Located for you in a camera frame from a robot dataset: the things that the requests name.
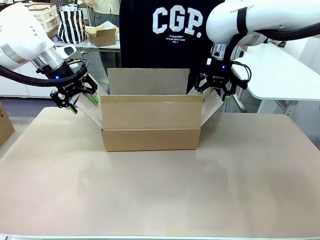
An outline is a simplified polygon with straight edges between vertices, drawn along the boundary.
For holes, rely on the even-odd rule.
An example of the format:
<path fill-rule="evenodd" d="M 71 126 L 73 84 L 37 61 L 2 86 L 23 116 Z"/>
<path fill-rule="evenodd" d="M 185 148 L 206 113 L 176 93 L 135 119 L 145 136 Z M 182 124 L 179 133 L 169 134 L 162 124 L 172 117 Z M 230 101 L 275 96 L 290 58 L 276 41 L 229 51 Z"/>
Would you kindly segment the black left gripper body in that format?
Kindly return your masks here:
<path fill-rule="evenodd" d="M 70 60 L 37 60 L 37 73 L 47 77 L 40 84 L 41 87 L 55 87 L 65 91 L 66 88 L 74 85 L 81 85 L 81 79 L 86 74 L 85 59 Z"/>

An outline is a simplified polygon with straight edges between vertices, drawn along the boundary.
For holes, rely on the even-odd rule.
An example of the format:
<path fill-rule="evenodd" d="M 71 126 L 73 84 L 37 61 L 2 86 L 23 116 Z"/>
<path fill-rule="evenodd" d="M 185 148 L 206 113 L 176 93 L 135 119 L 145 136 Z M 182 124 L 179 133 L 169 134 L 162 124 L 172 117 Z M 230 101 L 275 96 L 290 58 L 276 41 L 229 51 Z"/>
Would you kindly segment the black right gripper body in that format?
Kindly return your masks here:
<path fill-rule="evenodd" d="M 206 62 L 206 88 L 230 91 L 230 62 L 208 58 Z"/>

